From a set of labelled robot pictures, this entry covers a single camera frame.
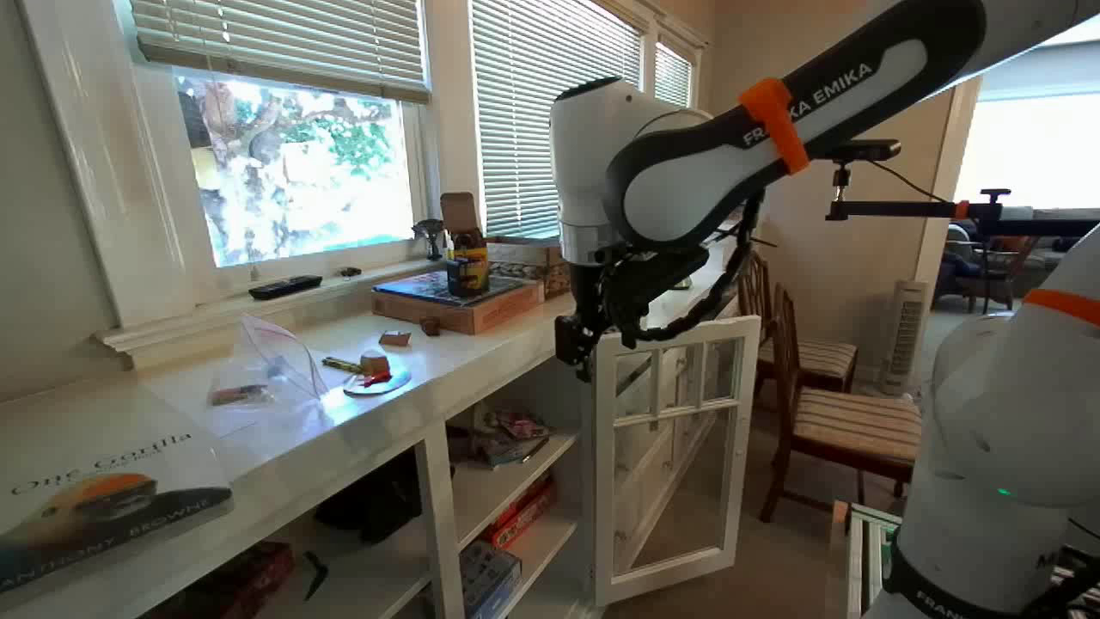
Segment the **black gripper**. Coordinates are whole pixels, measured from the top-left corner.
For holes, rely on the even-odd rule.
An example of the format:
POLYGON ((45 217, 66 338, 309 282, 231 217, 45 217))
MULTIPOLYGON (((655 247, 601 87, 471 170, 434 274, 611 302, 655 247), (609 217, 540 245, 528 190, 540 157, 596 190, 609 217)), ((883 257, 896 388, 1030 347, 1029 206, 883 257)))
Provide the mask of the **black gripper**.
POLYGON ((669 251, 618 251, 604 264, 571 268, 573 312, 553 321, 556 358, 573 369, 591 369, 591 350, 615 329, 627 347, 639 341, 669 341, 697 325, 708 312, 706 302, 683 309, 667 325, 644 325, 651 302, 669 291, 708 261, 706 247, 669 251))

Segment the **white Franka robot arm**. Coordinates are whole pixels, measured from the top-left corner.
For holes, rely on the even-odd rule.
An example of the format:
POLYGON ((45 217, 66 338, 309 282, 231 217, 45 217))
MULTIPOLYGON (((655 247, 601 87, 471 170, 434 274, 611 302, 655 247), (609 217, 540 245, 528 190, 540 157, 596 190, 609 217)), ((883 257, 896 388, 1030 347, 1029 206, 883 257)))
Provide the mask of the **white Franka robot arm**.
MULTIPOLYGON (((702 268, 716 229, 750 232, 769 183, 1093 14, 1095 0, 890 0, 725 112, 618 74, 563 89, 550 128, 573 312, 556 358, 584 369, 604 332, 644 342, 651 302, 702 268)), ((1053 572, 1100 500, 1095 304, 1088 229, 1009 321, 941 347, 874 619, 1059 619, 1093 585, 1053 572)))

